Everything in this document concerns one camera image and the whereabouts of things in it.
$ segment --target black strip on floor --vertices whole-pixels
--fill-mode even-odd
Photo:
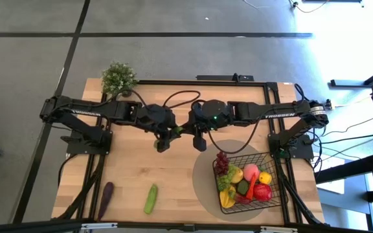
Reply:
[[[79,34],[82,30],[83,23],[85,16],[87,14],[87,10],[89,9],[90,0],[85,0],[82,13],[80,14],[80,19],[78,20],[78,24],[76,26],[75,34]],[[78,41],[78,36],[74,36],[73,40],[71,41],[69,52],[67,53],[67,57],[65,59],[65,63],[63,66],[63,72],[60,76],[60,80],[58,81],[58,85],[55,91],[55,94],[60,95],[63,92],[65,79],[67,77],[67,74],[69,73],[70,64],[73,60],[74,52],[76,50]],[[30,163],[30,170],[27,174],[27,180],[25,184],[23,185],[23,189],[21,191],[21,197],[18,201],[18,206],[13,218],[13,223],[21,223],[24,218],[25,211],[27,210],[27,205],[30,200],[30,196],[32,193],[32,189],[34,187],[34,182],[36,180],[38,170],[40,168],[40,164],[44,155],[45,146],[47,145],[47,141],[49,139],[51,131],[51,126],[48,124],[44,124],[43,128],[41,129],[41,133],[39,135],[36,148],[33,153],[33,159]]]
[[[232,37],[232,38],[314,38],[313,33],[297,32],[83,32],[81,38],[122,37]]]
[[[197,37],[197,38],[293,38],[311,39],[313,33],[298,32],[83,32],[83,24],[72,32],[0,32],[0,38],[125,38],[125,37]]]
[[[79,38],[78,35],[82,31],[84,19],[87,15],[87,11],[89,10],[89,5],[90,5],[90,0],[85,0],[82,13],[80,14],[80,18],[78,19],[76,31],[74,32],[76,36],[73,37],[73,40],[71,41],[70,48],[67,53],[67,57],[65,58],[65,61],[64,61],[63,71],[62,71],[62,74],[60,75],[60,79],[58,80],[57,88],[56,88],[56,91],[54,92],[54,95],[61,95],[63,93],[65,80],[67,79],[67,75],[69,74],[74,52],[76,51],[76,48],[77,48],[77,42]]]
[[[72,32],[0,32],[0,38],[70,38]]]

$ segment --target purple eggplant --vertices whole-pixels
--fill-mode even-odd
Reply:
[[[98,210],[97,221],[100,221],[106,212],[107,206],[110,202],[111,196],[113,195],[113,191],[115,189],[115,185],[112,182],[107,182],[103,189],[102,199],[100,201],[100,208]]]

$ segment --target red pepper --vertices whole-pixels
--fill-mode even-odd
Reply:
[[[236,193],[234,196],[234,200],[236,200],[236,203],[241,203],[241,204],[249,204],[251,203],[251,200],[248,200],[246,197],[243,195],[240,195],[239,193]]]
[[[250,188],[247,191],[247,195],[245,196],[249,200],[253,199],[253,188],[255,184],[256,184],[256,174],[253,174],[253,177],[251,178],[251,182],[250,182]]]

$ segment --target wire basket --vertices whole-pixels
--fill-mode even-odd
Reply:
[[[253,200],[249,204],[235,203],[234,206],[232,206],[231,208],[223,208],[221,206],[221,200],[218,198],[221,211],[224,214],[234,214],[234,213],[246,212],[250,210],[259,210],[263,208],[270,208],[270,207],[281,205],[280,188],[278,187],[275,162],[269,155],[270,154],[266,152],[266,153],[241,155],[241,156],[235,156],[235,157],[228,158],[231,164],[241,169],[244,169],[244,166],[247,164],[256,164],[261,170],[268,172],[272,178],[271,183],[270,183],[270,188],[273,191],[273,196],[269,201],[260,202],[253,198]],[[215,183],[216,183],[217,191],[218,191],[218,183],[217,183],[217,175],[215,172],[215,165],[216,165],[216,161],[214,160],[214,162],[212,162],[212,169],[214,171]]]

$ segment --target gray concrete floor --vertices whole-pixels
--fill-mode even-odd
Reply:
[[[0,31],[73,32],[83,0],[2,1]],[[315,39],[271,38],[82,38],[71,64],[64,95],[80,98],[86,78],[100,76],[111,60],[128,62],[139,78],[194,79],[198,74],[252,74],[260,81],[297,82],[306,96],[346,104],[369,89],[330,89],[334,78],[364,80],[373,74],[373,1],[328,3],[303,14],[286,0],[92,1],[84,32],[314,32]],[[319,3],[304,3],[312,9]],[[41,120],[44,99],[53,94],[71,40],[69,38],[0,38],[0,224],[9,222],[23,182]],[[346,113],[355,119],[344,119]],[[328,131],[373,116],[370,103],[330,113]],[[360,129],[353,134],[373,133]],[[65,143],[57,129],[44,154],[25,221],[50,218],[57,172]],[[348,144],[336,144],[341,150]],[[373,143],[349,151],[373,154]]]

